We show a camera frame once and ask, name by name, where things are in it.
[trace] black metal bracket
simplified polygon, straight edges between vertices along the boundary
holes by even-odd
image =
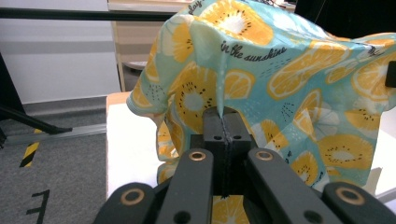
[[[385,86],[396,88],[396,61],[389,62]]]
[[[212,196],[244,195],[252,224],[396,223],[396,216],[363,189],[328,184],[323,193],[309,188],[277,152],[258,148],[239,116],[215,107],[204,113],[204,134],[174,176],[152,189],[129,184],[117,189],[99,211],[102,223],[211,223]]]

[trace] yellow fruit print shirt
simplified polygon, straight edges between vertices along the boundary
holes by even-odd
[[[203,132],[203,112],[228,106],[307,186],[362,186],[381,113],[396,106],[396,90],[385,87],[395,41],[394,33],[337,37],[259,2],[196,0],[163,25],[127,105],[158,126],[159,182]],[[229,214],[213,223],[247,223],[234,209],[240,202],[216,198]]]

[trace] black metal bar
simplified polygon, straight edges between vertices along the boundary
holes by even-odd
[[[153,223],[157,211],[154,189],[132,183],[114,191],[100,209],[93,224]]]
[[[115,12],[1,7],[0,18],[62,21],[167,21],[174,12]]]
[[[154,188],[155,193],[155,202],[157,203],[158,208],[160,209],[163,206],[163,201],[165,200],[166,192],[169,189],[169,185],[171,184],[172,177],[166,179],[157,187]]]
[[[215,158],[214,194],[242,195],[246,179],[243,161],[254,141],[236,110],[224,107],[220,118],[217,108],[211,107],[203,119],[205,149]]]
[[[186,151],[172,177],[156,223],[210,223],[213,155],[208,150]]]
[[[396,216],[384,204],[364,189],[348,183],[327,184],[322,200],[344,223],[396,223]]]
[[[342,223],[276,152],[250,150],[247,174],[274,223]]]
[[[260,199],[259,193],[254,188],[251,180],[247,179],[244,191],[244,210],[250,224],[272,224],[273,220],[269,209]]]
[[[18,122],[24,123],[26,125],[29,125],[33,128],[36,128],[38,130],[41,130],[45,133],[67,133],[71,132],[73,129],[72,128],[59,128],[54,125],[48,124],[44,121],[41,121],[39,119],[35,119],[33,117],[30,117],[18,110],[15,110],[13,108],[10,108],[5,105],[0,105],[0,116],[9,118],[9,119],[14,119]]]

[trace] kiwi slice print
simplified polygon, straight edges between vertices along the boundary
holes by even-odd
[[[192,62],[179,73],[170,88],[180,120],[196,133],[203,132],[204,111],[216,106],[216,73]]]
[[[336,175],[336,176],[341,175],[341,173],[337,169],[331,166],[326,167],[326,172],[328,175]]]
[[[318,177],[318,163],[311,152],[305,151],[290,165],[290,168],[305,182],[311,186]]]
[[[373,146],[357,135],[329,135],[318,141],[318,147],[326,166],[369,169],[373,161]]]
[[[181,23],[172,35],[174,42],[174,56],[175,60],[183,63],[194,51],[189,26],[187,23]]]
[[[251,7],[237,1],[220,0],[207,7],[196,20],[256,45],[266,45],[274,37],[272,28]]]
[[[346,119],[361,133],[370,138],[378,137],[380,114],[372,114],[366,109],[354,109],[345,112]]]
[[[149,102],[147,96],[142,92],[141,79],[139,78],[132,91],[132,100],[134,103],[142,108],[151,107],[152,104]]]

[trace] lemon slice print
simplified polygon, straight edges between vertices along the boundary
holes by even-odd
[[[212,223],[213,224],[248,224],[248,217],[243,206],[242,195],[231,195],[226,199],[221,196],[213,197]]]
[[[267,145],[265,147],[269,149],[280,150],[283,147],[289,145],[289,141],[286,136],[279,130],[276,123],[270,119],[265,119],[262,123],[262,132],[264,133]]]
[[[326,83],[333,84],[346,77],[355,70],[356,65],[358,65],[357,60],[347,60],[345,62],[337,64],[335,67],[326,71]]]
[[[146,95],[142,92],[141,79],[139,78],[132,91],[132,99],[134,103],[142,108],[151,107],[152,104],[147,99]]]
[[[321,91],[314,89],[305,96],[294,116],[293,124],[312,139],[316,139],[313,124],[320,116],[321,104]]]
[[[233,69],[225,76],[224,99],[246,99],[250,95],[255,78],[249,72]]]
[[[332,35],[330,33],[327,33],[327,35],[333,39],[333,40],[337,40],[337,41],[350,41],[350,38],[347,37],[341,37],[341,36],[336,36],[336,35]]]
[[[382,56],[356,71],[351,79],[353,90],[373,101],[387,101],[389,91],[392,91],[391,88],[385,87],[390,61],[396,61],[396,52]]]
[[[366,35],[365,38],[367,37],[380,37],[384,35],[393,35],[394,33],[378,33],[378,34],[372,34],[372,35]]]
[[[163,181],[169,179],[175,174],[178,165],[178,160],[167,161],[158,167],[157,182],[161,184]]]
[[[175,149],[175,146],[164,121],[161,123],[161,126],[157,131],[157,144],[157,155],[160,161],[169,161],[173,159],[172,151]]]
[[[321,103],[318,119],[314,122],[314,135],[312,140],[320,140],[327,135],[335,135],[338,131],[340,119],[338,114],[326,102]]]
[[[367,40],[364,43],[370,44],[370,45],[375,45],[377,48],[381,49],[388,49],[389,47],[393,46],[395,44],[394,39],[371,39]]]
[[[267,84],[269,95],[276,100],[284,99],[301,89],[320,70],[341,62],[349,49],[335,42],[313,40],[308,50],[288,63]]]
[[[169,133],[172,138],[173,145],[175,146],[175,149],[177,150],[178,155],[181,155],[183,153],[183,143],[184,143],[184,132],[183,129],[181,128],[180,124],[177,123],[177,120],[175,120],[172,116],[172,111],[168,111],[166,113],[166,125],[169,129]]]
[[[148,55],[148,63],[145,67],[145,76],[148,80],[152,82],[159,82],[160,77],[158,76],[157,66],[155,64],[155,54],[157,53],[157,40],[154,41],[153,45],[151,46],[151,51]]]

